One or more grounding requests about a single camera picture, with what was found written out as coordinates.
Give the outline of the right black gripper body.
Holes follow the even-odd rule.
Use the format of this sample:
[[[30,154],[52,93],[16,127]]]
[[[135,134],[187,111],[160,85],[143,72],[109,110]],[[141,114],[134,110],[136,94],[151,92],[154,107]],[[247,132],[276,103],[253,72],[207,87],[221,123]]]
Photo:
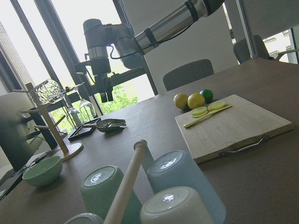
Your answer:
[[[85,74],[86,66],[91,66],[96,89],[98,93],[112,93],[113,87],[107,74],[111,72],[108,58],[95,58],[85,62],[79,62],[74,65],[77,74]]]

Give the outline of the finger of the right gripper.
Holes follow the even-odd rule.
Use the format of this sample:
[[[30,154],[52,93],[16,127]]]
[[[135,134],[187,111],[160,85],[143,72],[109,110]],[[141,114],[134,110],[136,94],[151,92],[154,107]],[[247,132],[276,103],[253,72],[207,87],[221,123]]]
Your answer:
[[[100,93],[100,97],[101,97],[102,103],[106,103],[107,102],[107,94],[105,92]]]
[[[112,91],[107,91],[107,100],[108,101],[113,101],[113,94],[112,94]]]

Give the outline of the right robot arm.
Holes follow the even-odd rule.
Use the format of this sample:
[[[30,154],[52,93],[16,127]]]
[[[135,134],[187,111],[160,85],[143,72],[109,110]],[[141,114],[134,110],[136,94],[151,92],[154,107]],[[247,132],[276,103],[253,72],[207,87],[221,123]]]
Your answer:
[[[85,74],[90,66],[97,92],[103,103],[113,100],[113,86],[107,74],[111,72],[107,47],[114,45],[124,66],[135,69],[141,65],[142,56],[169,41],[201,17],[208,17],[223,4],[222,0],[187,0],[183,5],[160,19],[138,35],[129,24],[102,24],[99,19],[83,23],[89,59],[74,65],[77,74]]]

